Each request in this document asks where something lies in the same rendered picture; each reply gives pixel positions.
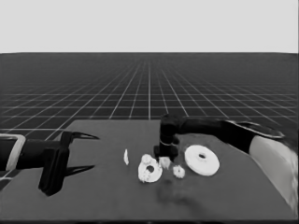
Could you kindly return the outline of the large thick white disc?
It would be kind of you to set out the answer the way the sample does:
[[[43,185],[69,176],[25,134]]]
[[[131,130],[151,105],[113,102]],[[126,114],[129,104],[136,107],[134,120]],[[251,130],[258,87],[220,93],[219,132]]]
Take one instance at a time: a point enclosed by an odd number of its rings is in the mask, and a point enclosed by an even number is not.
[[[199,175],[212,176],[220,169],[218,156],[207,147],[190,145],[186,148],[184,156],[189,168]]]

